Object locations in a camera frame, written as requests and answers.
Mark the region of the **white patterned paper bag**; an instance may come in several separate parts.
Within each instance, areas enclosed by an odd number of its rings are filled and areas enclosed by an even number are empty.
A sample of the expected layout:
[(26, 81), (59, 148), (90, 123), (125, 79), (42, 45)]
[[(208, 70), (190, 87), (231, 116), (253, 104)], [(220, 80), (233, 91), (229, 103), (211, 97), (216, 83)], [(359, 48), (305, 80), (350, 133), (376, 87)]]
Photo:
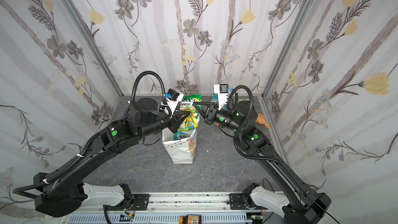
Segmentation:
[(173, 164), (192, 164), (197, 147), (197, 129), (176, 133), (165, 129), (162, 131), (162, 144)]

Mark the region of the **orange snack bag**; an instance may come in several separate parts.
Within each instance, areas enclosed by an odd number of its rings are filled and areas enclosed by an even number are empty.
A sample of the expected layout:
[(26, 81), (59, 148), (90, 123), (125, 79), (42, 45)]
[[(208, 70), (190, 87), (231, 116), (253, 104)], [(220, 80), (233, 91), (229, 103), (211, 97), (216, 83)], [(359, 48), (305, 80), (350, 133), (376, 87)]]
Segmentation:
[(265, 120), (265, 117), (264, 117), (263, 114), (258, 114), (258, 117), (256, 119), (256, 123), (260, 124), (260, 125), (263, 125), (263, 126), (265, 126), (267, 128), (271, 127), (271, 125)]

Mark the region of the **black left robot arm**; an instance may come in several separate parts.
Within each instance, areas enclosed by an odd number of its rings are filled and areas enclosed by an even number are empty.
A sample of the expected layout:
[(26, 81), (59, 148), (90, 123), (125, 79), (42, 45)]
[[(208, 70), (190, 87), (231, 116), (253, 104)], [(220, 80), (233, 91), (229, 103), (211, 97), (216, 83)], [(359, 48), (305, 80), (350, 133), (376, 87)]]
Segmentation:
[[(136, 100), (140, 80), (154, 76), (161, 86), (162, 105), (145, 97)], [(83, 180), (99, 166), (137, 145), (145, 137), (169, 129), (178, 132), (189, 112), (171, 109), (168, 100), (176, 102), (178, 92), (165, 90), (161, 77), (153, 71), (140, 73), (133, 85), (130, 104), (121, 119), (111, 122), (94, 134), (82, 150), (69, 162), (52, 173), (38, 173), (34, 183), (15, 188), (13, 193), (34, 200), (35, 209), (52, 217), (66, 216), (94, 196)]]

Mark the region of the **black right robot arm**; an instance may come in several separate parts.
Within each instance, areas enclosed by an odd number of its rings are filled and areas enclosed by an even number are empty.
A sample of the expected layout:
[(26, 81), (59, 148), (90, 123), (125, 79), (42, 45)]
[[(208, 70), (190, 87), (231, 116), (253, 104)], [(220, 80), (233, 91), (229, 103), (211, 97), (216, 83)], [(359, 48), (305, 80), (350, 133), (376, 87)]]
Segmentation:
[(271, 141), (256, 127), (254, 96), (244, 85), (227, 93), (226, 103), (194, 102), (205, 123), (218, 123), (233, 131), (230, 136), (239, 155), (261, 164), (283, 195), (253, 183), (243, 191), (247, 208), (261, 207), (282, 217), (287, 224), (317, 224), (328, 214), (331, 199), (317, 193), (287, 165)]

